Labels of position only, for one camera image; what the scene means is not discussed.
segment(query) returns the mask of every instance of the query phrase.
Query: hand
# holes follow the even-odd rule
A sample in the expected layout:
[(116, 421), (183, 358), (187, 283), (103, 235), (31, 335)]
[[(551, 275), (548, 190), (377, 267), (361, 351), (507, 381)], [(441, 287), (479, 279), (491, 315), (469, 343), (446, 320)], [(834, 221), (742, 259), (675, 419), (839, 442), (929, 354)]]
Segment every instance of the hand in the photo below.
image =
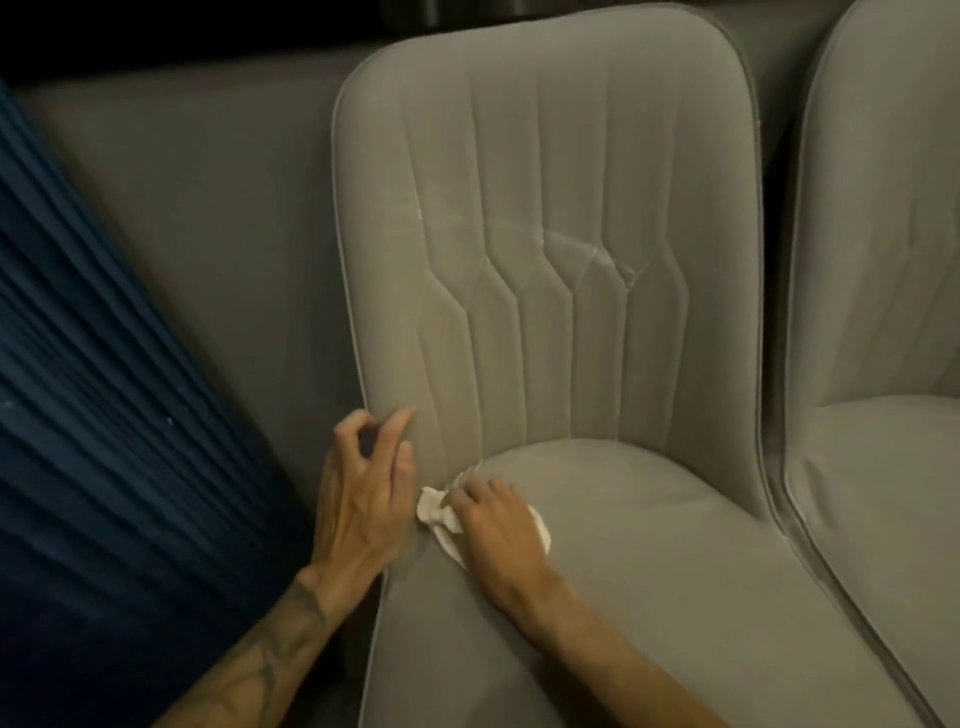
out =
[(416, 508), (413, 444), (402, 441), (413, 408), (380, 428), (373, 454), (360, 454), (360, 432), (377, 426), (357, 410), (333, 428), (320, 486), (313, 556), (301, 581), (327, 614), (343, 619), (375, 577), (397, 558)]
[(470, 571), (528, 636), (560, 577), (550, 568), (526, 501), (514, 486), (472, 474), (446, 501), (464, 528)]

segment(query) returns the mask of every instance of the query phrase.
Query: white cloth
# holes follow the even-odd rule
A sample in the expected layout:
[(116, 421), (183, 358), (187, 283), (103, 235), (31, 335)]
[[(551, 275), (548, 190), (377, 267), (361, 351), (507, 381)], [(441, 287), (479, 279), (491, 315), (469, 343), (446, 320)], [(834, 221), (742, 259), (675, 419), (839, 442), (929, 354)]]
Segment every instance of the white cloth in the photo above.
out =
[[(446, 555), (457, 562), (464, 569), (467, 565), (464, 563), (464, 557), (460, 553), (455, 534), (462, 534), (464, 528), (460, 525), (460, 519), (453, 509), (446, 505), (441, 506), (441, 501), (446, 493), (444, 491), (434, 490), (433, 488), (424, 488), (420, 492), (420, 500), (417, 502), (417, 518), (433, 531), (437, 538), (440, 548), (446, 551)], [(537, 525), (537, 531), (540, 533), (540, 542), (543, 544), (543, 550), (550, 552), (550, 532), (543, 524), (543, 519), (536, 508), (530, 509), (534, 517), (534, 523)]]

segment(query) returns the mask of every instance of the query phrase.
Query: chair seat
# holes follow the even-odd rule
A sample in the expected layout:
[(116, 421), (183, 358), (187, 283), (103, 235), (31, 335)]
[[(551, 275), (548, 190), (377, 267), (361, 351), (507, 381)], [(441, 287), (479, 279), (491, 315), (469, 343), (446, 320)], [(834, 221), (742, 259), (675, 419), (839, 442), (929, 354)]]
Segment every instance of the chair seat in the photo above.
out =
[(790, 464), (810, 535), (933, 709), (960, 723), (960, 400), (823, 407)]
[[(598, 440), (480, 470), (517, 485), (558, 570), (731, 725), (919, 725), (782, 536), (693, 473)], [(594, 710), (421, 535), (391, 572), (362, 725), (595, 725)]]

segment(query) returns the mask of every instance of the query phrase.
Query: gray wall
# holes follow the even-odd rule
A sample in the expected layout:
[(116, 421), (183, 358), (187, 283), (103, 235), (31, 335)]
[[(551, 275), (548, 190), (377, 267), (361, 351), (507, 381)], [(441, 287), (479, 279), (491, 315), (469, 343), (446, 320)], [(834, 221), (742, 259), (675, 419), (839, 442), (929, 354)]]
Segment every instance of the gray wall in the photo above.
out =
[[(849, 0), (711, 7), (756, 78), (765, 156)], [(181, 340), (315, 502), (360, 405), (332, 212), (329, 120), (372, 50), (49, 85), (24, 100)]]

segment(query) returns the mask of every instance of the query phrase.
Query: navy blue fabric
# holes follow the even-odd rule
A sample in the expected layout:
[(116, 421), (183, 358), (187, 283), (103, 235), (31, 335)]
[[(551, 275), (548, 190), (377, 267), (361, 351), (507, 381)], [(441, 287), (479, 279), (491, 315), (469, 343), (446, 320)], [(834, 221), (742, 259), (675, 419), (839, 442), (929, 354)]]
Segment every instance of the navy blue fabric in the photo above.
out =
[(0, 83), (0, 726), (149, 725), (309, 549)]

